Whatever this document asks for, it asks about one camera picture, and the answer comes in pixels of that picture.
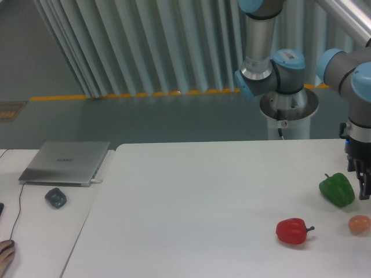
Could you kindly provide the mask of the person's hand on mouse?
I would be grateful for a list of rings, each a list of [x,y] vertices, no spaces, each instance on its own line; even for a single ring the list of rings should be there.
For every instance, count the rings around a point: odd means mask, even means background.
[[[1,273],[3,273],[8,265],[13,261],[15,256],[15,245],[9,248],[11,240],[1,242]]]

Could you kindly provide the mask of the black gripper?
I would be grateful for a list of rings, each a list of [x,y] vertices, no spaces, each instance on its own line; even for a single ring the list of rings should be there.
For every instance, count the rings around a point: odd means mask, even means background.
[[[358,126],[353,122],[340,123],[339,137],[345,139],[348,155],[348,172],[355,172],[359,181],[359,199],[370,199],[370,126]]]

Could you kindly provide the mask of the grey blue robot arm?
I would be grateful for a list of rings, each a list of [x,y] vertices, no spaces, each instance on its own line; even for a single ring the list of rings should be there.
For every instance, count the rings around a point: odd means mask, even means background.
[[[246,56],[235,72],[240,91],[260,95],[260,109],[277,122],[299,120],[318,107],[315,95],[304,88],[304,56],[293,49],[271,54],[275,18],[282,1],[239,1],[248,18]],[[329,49],[317,62],[317,76],[347,100],[348,121],[340,125],[348,171],[359,180],[359,198],[370,198],[370,7],[363,1],[319,1],[340,27],[360,46],[347,53]]]

